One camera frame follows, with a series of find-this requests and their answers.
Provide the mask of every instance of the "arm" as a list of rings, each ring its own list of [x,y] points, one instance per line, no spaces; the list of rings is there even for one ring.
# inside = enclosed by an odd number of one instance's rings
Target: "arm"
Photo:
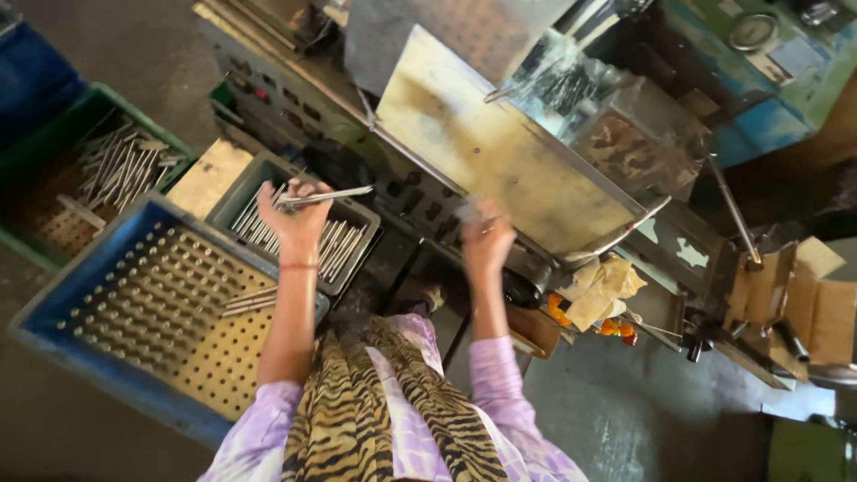
[[[574,462],[536,428],[536,411],[524,398],[524,381],[509,336],[502,269],[515,239],[491,203],[482,219],[464,226],[464,268],[470,282],[474,342],[470,345],[473,404],[481,408],[527,462],[530,474],[585,479]]]
[[[330,192],[326,184],[319,191]],[[256,381],[289,381],[303,386],[315,350],[315,283],[318,279],[319,236],[333,201],[307,206],[295,214],[274,209],[271,183],[259,192],[259,216],[279,240],[279,287],[273,321],[259,360]],[[309,196],[315,186],[289,181],[289,197]]]
[[[315,189],[293,179],[288,193],[309,196]],[[326,184],[317,189],[330,191]],[[318,239],[333,202],[287,215],[271,206],[271,195],[271,183],[265,182],[259,215],[279,240],[279,287],[256,374],[256,401],[226,435],[200,480],[279,480],[285,439],[309,376],[315,349]]]

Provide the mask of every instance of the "tiger-striped scarf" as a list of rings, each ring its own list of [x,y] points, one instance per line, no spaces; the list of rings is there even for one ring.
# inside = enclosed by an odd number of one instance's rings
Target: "tiger-striped scarf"
[[[283,480],[393,480],[393,435],[366,346],[396,371],[455,481],[506,480],[491,436],[467,399],[409,341],[376,317],[360,334],[329,330],[315,352],[285,444]]]

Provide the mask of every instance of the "red thread bracelet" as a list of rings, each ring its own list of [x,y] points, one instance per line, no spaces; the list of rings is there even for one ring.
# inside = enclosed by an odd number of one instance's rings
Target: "red thread bracelet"
[[[289,264],[281,264],[279,265],[280,269],[318,269],[319,265],[317,264],[302,264],[300,262],[293,262]]]

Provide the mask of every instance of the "woman's right hand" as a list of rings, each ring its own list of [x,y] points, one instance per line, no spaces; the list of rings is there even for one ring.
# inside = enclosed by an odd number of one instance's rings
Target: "woman's right hand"
[[[517,234],[494,202],[481,202],[477,210],[479,220],[461,230],[464,270],[474,287],[501,287],[503,264]]]
[[[292,178],[289,179],[289,189],[285,194],[288,197],[306,197],[316,192],[328,193],[333,190],[324,183],[308,184]],[[316,264],[319,237],[333,200],[307,204],[291,214],[286,214],[271,205],[272,195],[271,181],[265,181],[259,191],[257,203],[259,217],[276,234],[279,241],[280,263]]]

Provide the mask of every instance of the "pressure gauge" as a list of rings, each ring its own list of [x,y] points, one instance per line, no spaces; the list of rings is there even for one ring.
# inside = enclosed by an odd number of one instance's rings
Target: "pressure gauge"
[[[729,44],[739,51],[757,50],[776,37],[778,23],[776,17],[770,14],[742,17],[729,32]]]

